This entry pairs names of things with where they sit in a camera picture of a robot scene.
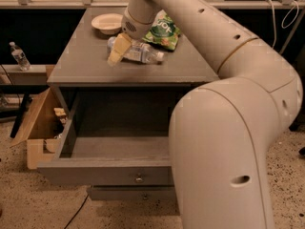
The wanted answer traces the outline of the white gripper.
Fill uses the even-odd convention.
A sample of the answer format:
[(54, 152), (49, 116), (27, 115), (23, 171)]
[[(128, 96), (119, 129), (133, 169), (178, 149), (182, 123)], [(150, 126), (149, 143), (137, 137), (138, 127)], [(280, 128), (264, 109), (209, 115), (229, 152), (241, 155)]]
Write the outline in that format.
[(112, 49), (108, 57), (108, 64), (115, 66), (122, 59), (126, 51), (132, 46), (132, 39), (141, 39), (151, 28), (156, 17), (156, 7), (128, 6), (123, 14), (122, 33), (113, 40)]

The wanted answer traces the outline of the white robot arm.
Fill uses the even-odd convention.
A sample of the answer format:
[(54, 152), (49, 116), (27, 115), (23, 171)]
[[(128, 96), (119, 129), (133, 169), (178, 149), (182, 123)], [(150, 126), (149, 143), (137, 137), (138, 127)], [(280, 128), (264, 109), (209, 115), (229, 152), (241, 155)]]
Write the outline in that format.
[(142, 38), (160, 10), (219, 77), (184, 95), (170, 120), (183, 229), (275, 229), (266, 155), (301, 109), (298, 73), (204, 0), (130, 0), (123, 32)]

